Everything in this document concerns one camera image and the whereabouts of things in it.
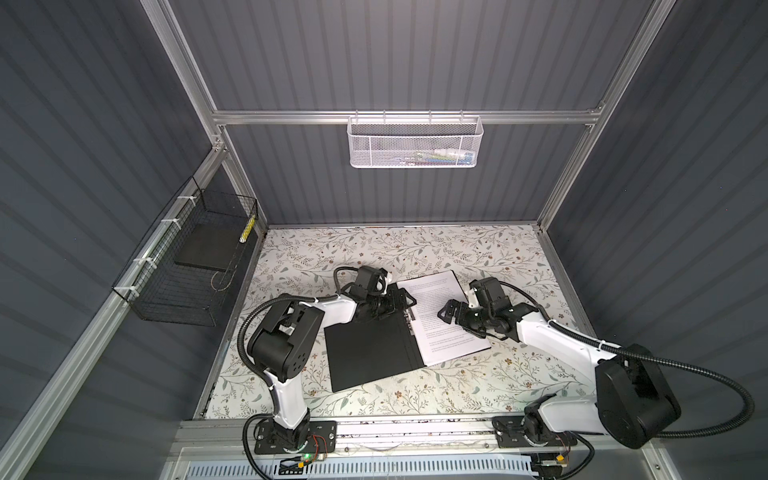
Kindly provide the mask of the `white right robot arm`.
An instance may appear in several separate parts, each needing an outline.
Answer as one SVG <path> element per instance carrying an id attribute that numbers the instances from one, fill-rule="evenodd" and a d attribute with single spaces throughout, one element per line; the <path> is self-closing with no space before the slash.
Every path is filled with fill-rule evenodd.
<path id="1" fill-rule="evenodd" d="M 542 446 L 566 432 L 608 435 L 638 449 L 681 416 L 681 407 L 659 366 L 607 351 L 576 339 L 576 332 L 550 321 L 539 305 L 519 303 L 496 311 L 449 300 L 438 318 L 479 338 L 490 334 L 532 346 L 569 365 L 595 390 L 574 397 L 547 394 L 525 407 L 521 429 L 526 440 Z"/>

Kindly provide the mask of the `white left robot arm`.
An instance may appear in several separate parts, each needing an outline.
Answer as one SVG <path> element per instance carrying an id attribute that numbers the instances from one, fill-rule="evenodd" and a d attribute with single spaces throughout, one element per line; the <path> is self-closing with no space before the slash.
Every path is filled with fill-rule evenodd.
<path id="1" fill-rule="evenodd" d="M 298 431 L 310 418 L 301 375 L 318 335 L 327 336 L 334 392 L 414 371 L 425 366 L 406 316 L 415 305 L 406 290 L 379 282 L 321 298 L 282 294 L 246 318 L 238 355 L 269 388 L 275 424 Z"/>

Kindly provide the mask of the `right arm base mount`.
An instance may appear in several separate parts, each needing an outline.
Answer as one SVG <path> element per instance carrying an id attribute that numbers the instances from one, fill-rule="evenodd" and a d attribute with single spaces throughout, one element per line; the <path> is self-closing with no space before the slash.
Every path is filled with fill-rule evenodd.
<path id="1" fill-rule="evenodd" d="M 499 447 L 564 447 L 570 449 L 578 440 L 567 433 L 554 433 L 537 417 L 526 414 L 502 415 L 491 418 Z"/>

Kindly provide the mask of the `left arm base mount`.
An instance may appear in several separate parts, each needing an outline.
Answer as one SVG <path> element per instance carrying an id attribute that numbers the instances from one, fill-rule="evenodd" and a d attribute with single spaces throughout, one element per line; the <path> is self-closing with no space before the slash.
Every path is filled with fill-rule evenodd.
<path id="1" fill-rule="evenodd" d="M 255 454 L 329 454 L 336 449 L 338 423 L 335 421 L 302 421 L 289 430 L 272 419 L 262 420 L 254 429 Z"/>

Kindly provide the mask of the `black file folder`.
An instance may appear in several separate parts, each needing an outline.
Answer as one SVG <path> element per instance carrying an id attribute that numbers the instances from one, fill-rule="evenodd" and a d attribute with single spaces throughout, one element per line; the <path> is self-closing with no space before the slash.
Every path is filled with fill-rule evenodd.
<path id="1" fill-rule="evenodd" d="M 347 270 L 356 274 L 360 267 Z M 353 302 L 352 319 L 324 328 L 331 391 L 338 393 L 366 383 L 427 367 L 416 338 L 410 334 L 404 311 L 385 318 L 355 318 L 357 305 L 366 297 L 350 292 L 354 281 L 342 285 L 334 271 L 334 282 L 344 300 Z"/>

